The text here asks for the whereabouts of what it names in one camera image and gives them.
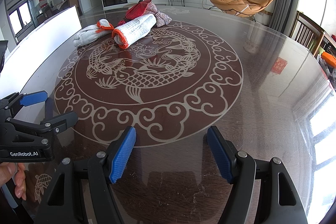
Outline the person's left hand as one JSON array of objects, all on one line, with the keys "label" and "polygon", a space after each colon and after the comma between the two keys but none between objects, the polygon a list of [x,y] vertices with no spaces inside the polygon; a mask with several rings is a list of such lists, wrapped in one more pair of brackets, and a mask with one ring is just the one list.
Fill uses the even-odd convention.
[{"label": "person's left hand", "polygon": [[0,186],[14,178],[15,195],[26,200],[26,166],[23,163],[2,162],[0,164]]}]

